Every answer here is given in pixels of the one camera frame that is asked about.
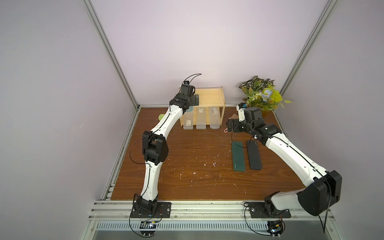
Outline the dark green pencil case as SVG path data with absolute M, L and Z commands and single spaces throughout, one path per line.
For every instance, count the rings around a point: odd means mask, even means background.
M 246 170 L 244 148 L 241 142 L 232 142 L 233 169 L 237 172 Z

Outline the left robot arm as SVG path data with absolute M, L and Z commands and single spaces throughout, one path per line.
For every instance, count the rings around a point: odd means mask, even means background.
M 169 154 L 167 137 L 183 114 L 190 108 L 195 95 L 195 87 L 190 81 L 183 81 L 179 92 L 170 101 L 167 112 L 159 123 L 142 137 L 145 179 L 142 192 L 136 197 L 138 211 L 154 215 L 158 204 L 158 183 L 163 162 Z

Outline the clear rounded pencil case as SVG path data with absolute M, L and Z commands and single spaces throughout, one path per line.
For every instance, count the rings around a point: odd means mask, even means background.
M 220 112 L 218 107 L 209 108 L 209 120 L 211 129 L 219 129 L 221 126 Z

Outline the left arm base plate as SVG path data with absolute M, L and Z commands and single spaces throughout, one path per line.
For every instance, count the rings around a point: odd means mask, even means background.
M 171 214 L 171 202 L 135 202 L 131 218 L 169 218 Z

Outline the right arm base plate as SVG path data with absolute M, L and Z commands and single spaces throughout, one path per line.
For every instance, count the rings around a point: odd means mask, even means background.
M 271 203 L 249 202 L 246 203 L 249 208 L 251 218 L 291 218 L 289 210 L 277 210 Z

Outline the clear pencil case with label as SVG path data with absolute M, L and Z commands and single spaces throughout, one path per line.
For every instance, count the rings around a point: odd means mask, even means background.
M 194 129 L 194 111 L 187 111 L 183 115 L 183 129 L 193 130 Z

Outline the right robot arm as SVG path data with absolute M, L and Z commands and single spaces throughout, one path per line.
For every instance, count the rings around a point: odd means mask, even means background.
M 297 209 L 319 216 L 340 200 L 342 176 L 337 171 L 327 171 L 288 140 L 279 127 L 266 124 L 259 108 L 247 108 L 245 103 L 240 103 L 236 109 L 238 118 L 228 119 L 228 132 L 251 135 L 277 154 L 305 186 L 298 191 L 276 192 L 267 196 L 264 201 L 265 215 L 275 217 L 287 210 Z

